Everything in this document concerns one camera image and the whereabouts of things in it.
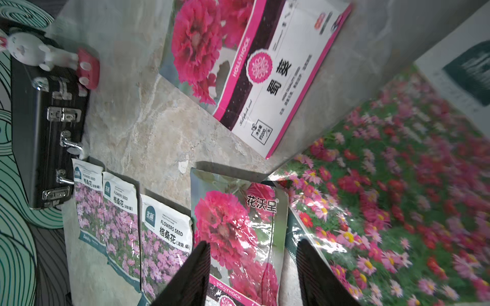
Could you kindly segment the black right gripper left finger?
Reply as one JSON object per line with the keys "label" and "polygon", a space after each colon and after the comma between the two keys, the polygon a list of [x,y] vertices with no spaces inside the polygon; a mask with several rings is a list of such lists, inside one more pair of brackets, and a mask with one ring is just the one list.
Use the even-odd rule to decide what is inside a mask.
{"label": "black right gripper left finger", "polygon": [[151,306],[205,305],[211,267],[210,250],[210,244],[201,241]]}

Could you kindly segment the black metal case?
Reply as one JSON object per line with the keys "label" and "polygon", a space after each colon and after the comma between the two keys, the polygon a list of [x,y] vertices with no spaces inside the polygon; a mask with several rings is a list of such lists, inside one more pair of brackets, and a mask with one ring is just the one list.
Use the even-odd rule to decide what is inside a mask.
{"label": "black metal case", "polygon": [[89,93],[67,68],[11,61],[12,148],[32,209],[63,204],[74,192]]}

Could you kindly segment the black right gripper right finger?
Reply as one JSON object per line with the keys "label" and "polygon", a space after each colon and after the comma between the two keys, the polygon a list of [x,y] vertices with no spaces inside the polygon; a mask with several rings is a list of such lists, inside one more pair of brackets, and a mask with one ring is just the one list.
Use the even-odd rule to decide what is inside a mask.
{"label": "black right gripper right finger", "polygon": [[296,264],[303,305],[360,306],[305,238],[297,244]]}

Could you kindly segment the white rabbit figurine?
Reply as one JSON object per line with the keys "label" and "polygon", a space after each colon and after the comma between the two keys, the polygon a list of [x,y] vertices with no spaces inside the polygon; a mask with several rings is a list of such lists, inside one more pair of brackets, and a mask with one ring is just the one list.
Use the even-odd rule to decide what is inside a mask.
{"label": "white rabbit figurine", "polygon": [[4,50],[22,64],[38,66],[44,71],[52,71],[56,66],[77,70],[79,65],[77,54],[44,44],[35,35],[25,32],[2,34],[1,51]]}

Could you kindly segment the hollyhock seed packet pink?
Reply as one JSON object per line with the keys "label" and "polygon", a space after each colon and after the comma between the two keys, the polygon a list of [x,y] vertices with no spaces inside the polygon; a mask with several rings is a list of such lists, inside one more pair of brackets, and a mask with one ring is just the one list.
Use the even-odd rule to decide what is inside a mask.
{"label": "hollyhock seed packet pink", "polygon": [[173,1],[160,74],[270,158],[351,11],[346,1]]}

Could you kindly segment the pink mushroom toy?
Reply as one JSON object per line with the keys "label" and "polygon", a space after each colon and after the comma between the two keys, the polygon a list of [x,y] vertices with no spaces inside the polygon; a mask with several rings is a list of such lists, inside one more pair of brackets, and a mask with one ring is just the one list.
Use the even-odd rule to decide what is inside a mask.
{"label": "pink mushroom toy", "polygon": [[100,62],[83,48],[78,49],[77,55],[79,64],[76,74],[79,83],[89,90],[97,89],[100,79]]}

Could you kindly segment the mixed daisy flower seed packet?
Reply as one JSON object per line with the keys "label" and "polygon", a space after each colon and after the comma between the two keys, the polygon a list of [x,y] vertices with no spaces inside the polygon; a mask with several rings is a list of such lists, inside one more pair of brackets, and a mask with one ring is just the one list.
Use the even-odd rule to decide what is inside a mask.
{"label": "mixed daisy flower seed packet", "polygon": [[489,5],[271,180],[360,305],[488,305]]}

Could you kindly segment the pink cosmos seed packet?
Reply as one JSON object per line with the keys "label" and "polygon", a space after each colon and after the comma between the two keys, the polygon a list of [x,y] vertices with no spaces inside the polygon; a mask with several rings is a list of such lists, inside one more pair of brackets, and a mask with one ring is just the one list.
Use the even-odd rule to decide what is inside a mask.
{"label": "pink cosmos seed packet", "polygon": [[141,203],[139,305],[150,305],[191,254],[193,231],[190,216],[147,195]]}
{"label": "pink cosmos seed packet", "polygon": [[103,168],[80,159],[73,159],[72,165],[79,239],[106,255]]}
{"label": "pink cosmos seed packet", "polygon": [[140,292],[139,199],[133,184],[103,172],[105,244],[109,265]]}

